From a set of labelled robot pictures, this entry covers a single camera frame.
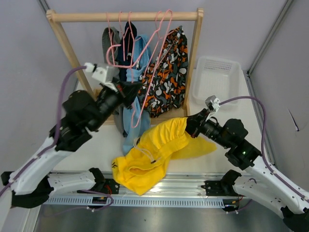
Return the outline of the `pink hanger of blue shorts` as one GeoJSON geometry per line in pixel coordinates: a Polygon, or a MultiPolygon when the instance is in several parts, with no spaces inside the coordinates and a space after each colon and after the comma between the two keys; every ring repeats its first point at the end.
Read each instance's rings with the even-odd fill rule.
{"type": "Polygon", "coordinates": [[[129,35],[129,40],[128,40],[129,44],[128,44],[127,58],[130,61],[129,64],[133,65],[133,54],[134,54],[135,38],[137,36],[137,29],[135,25],[131,22],[130,14],[131,13],[129,13],[129,18],[128,18],[130,35],[129,35]]]}

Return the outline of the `camouflage patterned shorts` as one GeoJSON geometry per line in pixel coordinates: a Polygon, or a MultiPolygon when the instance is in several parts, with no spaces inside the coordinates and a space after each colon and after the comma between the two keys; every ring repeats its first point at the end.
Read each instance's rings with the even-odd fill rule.
{"type": "Polygon", "coordinates": [[[159,64],[151,63],[140,76],[138,99],[151,118],[184,103],[188,70],[188,44],[183,27],[171,30],[163,44],[159,64]]]}

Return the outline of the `light blue shorts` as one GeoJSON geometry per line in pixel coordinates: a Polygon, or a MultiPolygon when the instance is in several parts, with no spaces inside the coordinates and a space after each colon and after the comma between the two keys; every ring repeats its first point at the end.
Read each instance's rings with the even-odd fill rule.
{"type": "MultiPolygon", "coordinates": [[[[139,82],[140,76],[144,71],[151,59],[151,49],[146,44],[149,37],[145,34],[136,37],[134,45],[133,61],[137,65],[132,69],[126,71],[126,80],[139,82]]],[[[123,154],[126,155],[134,146],[134,140],[141,137],[142,134],[150,128],[150,116],[147,111],[142,111],[142,103],[136,97],[132,109],[123,109],[123,124],[124,130],[127,134],[122,146],[123,154]]]]}

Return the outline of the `yellow shorts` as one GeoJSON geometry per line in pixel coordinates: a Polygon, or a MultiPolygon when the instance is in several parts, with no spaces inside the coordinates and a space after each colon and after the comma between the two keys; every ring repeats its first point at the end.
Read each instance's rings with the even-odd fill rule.
{"type": "Polygon", "coordinates": [[[171,160],[198,158],[217,149],[204,138],[192,138],[186,126],[187,119],[177,117],[145,131],[125,156],[112,161],[113,179],[141,196],[166,176],[171,160]]]}

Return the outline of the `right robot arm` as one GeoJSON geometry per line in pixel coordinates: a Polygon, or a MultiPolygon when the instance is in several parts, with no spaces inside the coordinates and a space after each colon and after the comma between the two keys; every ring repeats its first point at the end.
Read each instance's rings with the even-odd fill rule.
{"type": "Polygon", "coordinates": [[[204,135],[227,149],[225,156],[235,167],[252,175],[243,176],[229,170],[216,181],[218,189],[209,181],[202,186],[206,193],[225,196],[243,195],[273,211],[294,232],[309,230],[309,193],[285,177],[245,137],[248,131],[239,119],[229,119],[221,126],[217,119],[207,119],[209,112],[203,109],[187,118],[186,132],[193,138],[204,135]]]}

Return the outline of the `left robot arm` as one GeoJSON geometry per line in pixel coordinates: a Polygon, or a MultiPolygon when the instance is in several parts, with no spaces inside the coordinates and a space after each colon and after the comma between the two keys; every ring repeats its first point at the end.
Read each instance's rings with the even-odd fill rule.
{"type": "Polygon", "coordinates": [[[1,180],[11,190],[11,207],[34,208],[50,197],[72,191],[99,191],[106,180],[98,168],[68,176],[50,177],[63,159],[76,152],[97,132],[120,106],[130,108],[142,84],[112,81],[103,86],[94,100],[85,90],[77,90],[62,103],[66,114],[49,131],[39,150],[14,172],[3,172],[1,180]]]}

